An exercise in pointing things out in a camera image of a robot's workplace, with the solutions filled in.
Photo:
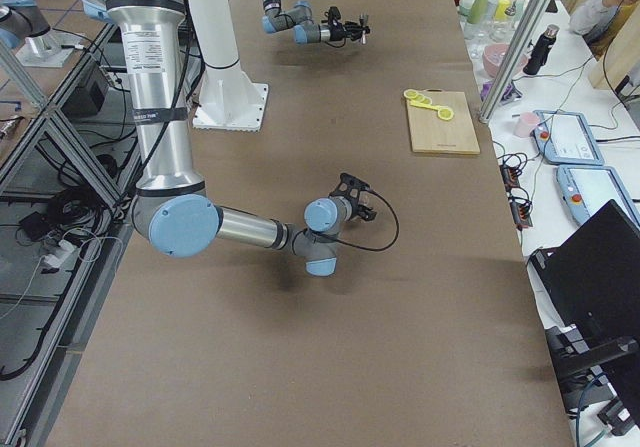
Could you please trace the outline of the steel jigger measuring cup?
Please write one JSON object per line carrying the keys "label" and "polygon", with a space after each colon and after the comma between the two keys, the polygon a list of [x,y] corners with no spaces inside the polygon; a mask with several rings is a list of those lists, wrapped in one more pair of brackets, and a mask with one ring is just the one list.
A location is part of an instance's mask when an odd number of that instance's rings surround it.
{"label": "steel jigger measuring cup", "polygon": [[367,13],[362,13],[359,16],[359,21],[358,21],[358,28],[359,28],[359,37],[358,37],[358,41],[362,44],[365,45],[367,42],[367,35],[370,33],[370,28],[369,28],[369,15]]}

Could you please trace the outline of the green plastic cup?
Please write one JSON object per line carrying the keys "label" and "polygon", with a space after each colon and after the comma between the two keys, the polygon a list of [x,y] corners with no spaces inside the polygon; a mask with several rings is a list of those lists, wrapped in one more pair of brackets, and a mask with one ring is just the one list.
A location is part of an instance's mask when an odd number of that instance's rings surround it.
{"label": "green plastic cup", "polygon": [[484,19],[488,7],[488,0],[474,0],[467,16],[468,24],[479,24]]}

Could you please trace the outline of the yellow plastic cup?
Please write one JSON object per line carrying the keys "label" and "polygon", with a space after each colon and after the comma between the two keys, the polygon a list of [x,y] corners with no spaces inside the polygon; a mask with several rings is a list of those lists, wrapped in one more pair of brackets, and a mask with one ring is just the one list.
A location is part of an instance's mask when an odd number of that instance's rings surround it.
{"label": "yellow plastic cup", "polygon": [[507,9],[510,5],[511,2],[509,0],[497,0],[493,19],[496,22],[506,22],[508,20]]}

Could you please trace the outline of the bamboo cutting board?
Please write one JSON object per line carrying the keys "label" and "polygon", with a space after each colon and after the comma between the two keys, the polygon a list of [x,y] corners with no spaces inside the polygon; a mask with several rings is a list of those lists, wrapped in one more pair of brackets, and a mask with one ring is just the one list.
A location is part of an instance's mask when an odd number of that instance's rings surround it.
{"label": "bamboo cutting board", "polygon": [[404,98],[412,151],[429,154],[479,154],[480,146],[465,94],[456,91],[417,91],[430,97],[433,104],[452,108],[454,118],[450,121],[440,120],[435,111],[413,107]]}

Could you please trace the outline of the yellow plastic spoon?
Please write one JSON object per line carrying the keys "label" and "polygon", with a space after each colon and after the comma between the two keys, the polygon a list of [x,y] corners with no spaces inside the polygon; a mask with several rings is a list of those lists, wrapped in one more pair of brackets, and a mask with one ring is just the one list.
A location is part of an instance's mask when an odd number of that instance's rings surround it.
{"label": "yellow plastic spoon", "polygon": [[436,104],[433,104],[433,103],[431,103],[431,104],[429,104],[429,105],[426,105],[426,104],[421,104],[421,103],[417,103],[417,102],[409,101],[409,104],[410,104],[411,106],[413,106],[413,107],[422,108],[422,109],[427,109],[427,110],[432,110],[432,111],[435,111],[435,112],[436,112],[436,110],[437,110],[437,109],[439,109],[439,108],[449,108],[449,109],[451,109],[451,110],[453,111],[453,109],[452,109],[452,108],[450,108],[450,107],[448,107],[448,106],[436,105]]}

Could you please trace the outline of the pink bowl with ice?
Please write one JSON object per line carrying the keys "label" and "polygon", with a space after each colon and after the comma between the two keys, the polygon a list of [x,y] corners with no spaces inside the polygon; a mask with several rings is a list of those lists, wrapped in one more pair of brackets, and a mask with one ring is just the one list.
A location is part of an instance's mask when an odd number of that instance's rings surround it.
{"label": "pink bowl with ice", "polygon": [[[482,62],[483,68],[490,78],[496,77],[508,49],[509,45],[507,43],[493,43],[485,46],[482,54]],[[516,77],[520,74],[527,63],[528,57],[525,54],[521,54],[516,70],[512,76]]]}

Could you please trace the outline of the purple cloth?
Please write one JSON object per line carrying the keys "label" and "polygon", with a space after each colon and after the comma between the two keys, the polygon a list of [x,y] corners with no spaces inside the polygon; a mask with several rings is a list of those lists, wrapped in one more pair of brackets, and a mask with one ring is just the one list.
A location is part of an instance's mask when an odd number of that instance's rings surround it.
{"label": "purple cloth", "polygon": [[[487,81],[482,85],[482,89],[480,91],[480,98],[484,101],[488,95],[491,87],[493,86],[492,81]],[[500,105],[506,105],[512,102],[519,101],[522,98],[522,92],[515,86],[515,83],[511,81],[505,88],[501,99],[499,101]]]}

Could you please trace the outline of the black water bottle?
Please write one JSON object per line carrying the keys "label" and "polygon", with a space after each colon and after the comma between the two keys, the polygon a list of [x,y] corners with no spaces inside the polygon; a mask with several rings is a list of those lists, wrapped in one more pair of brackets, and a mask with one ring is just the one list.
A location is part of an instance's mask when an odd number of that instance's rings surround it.
{"label": "black water bottle", "polygon": [[531,52],[527,64],[523,67],[523,73],[529,76],[536,75],[547,62],[549,53],[556,42],[559,27],[549,24],[539,36]]}

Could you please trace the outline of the upper teach pendant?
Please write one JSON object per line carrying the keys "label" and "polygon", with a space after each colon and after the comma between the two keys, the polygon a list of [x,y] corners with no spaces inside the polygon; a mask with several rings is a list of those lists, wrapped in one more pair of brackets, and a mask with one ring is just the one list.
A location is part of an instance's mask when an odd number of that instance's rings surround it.
{"label": "upper teach pendant", "polygon": [[582,113],[534,110],[532,137],[542,157],[554,165],[603,166],[604,158]]}

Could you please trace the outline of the teach pendant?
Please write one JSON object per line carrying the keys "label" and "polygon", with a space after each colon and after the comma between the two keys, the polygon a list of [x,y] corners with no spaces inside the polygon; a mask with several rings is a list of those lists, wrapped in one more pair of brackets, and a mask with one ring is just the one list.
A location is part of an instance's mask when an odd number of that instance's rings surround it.
{"label": "teach pendant", "polygon": [[583,225],[610,200],[639,225],[639,212],[617,171],[610,166],[560,165],[556,181],[571,216]]}
{"label": "teach pendant", "polygon": [[603,166],[604,158],[582,113],[534,110],[532,137],[542,157],[554,165]]}

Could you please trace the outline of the lower teach pendant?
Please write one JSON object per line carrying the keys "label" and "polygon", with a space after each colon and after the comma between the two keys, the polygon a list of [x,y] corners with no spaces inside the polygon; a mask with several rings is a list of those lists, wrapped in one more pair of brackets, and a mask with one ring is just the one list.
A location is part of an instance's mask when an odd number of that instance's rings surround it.
{"label": "lower teach pendant", "polygon": [[639,212],[617,171],[610,166],[560,165],[556,181],[571,216],[583,225],[610,200],[639,225]]}

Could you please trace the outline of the black computer monitor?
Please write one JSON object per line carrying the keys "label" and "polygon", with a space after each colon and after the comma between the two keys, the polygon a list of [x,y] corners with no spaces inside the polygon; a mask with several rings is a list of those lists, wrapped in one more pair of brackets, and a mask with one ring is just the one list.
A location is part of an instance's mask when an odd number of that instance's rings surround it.
{"label": "black computer monitor", "polygon": [[598,342],[639,338],[639,228],[615,201],[529,261],[564,323]]}

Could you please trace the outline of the man in grey jacket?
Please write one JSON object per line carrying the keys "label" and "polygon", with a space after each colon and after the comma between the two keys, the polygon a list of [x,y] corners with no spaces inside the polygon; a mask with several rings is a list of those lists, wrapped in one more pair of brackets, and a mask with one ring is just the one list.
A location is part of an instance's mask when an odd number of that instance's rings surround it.
{"label": "man in grey jacket", "polygon": [[639,0],[586,0],[571,14],[569,27],[587,43],[601,38],[624,7],[635,7]]}

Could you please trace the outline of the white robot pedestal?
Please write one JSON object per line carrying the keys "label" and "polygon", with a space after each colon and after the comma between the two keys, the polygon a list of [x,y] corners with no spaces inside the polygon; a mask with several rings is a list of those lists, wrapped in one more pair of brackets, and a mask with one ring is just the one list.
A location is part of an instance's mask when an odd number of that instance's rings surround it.
{"label": "white robot pedestal", "polygon": [[193,124],[200,129],[257,132],[269,87],[254,83],[238,53],[228,0],[188,0],[205,72]]}

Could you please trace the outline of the aluminium frame post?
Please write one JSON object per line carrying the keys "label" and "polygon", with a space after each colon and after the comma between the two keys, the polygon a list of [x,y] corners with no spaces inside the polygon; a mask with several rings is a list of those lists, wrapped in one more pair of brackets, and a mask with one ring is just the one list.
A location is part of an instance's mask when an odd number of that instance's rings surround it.
{"label": "aluminium frame post", "polygon": [[509,48],[501,62],[498,73],[493,79],[491,88],[482,101],[479,110],[479,122],[489,124],[489,121],[499,106],[500,100],[511,82],[523,54],[531,40],[534,28],[545,12],[550,0],[530,0],[524,10],[520,23],[511,39]]}

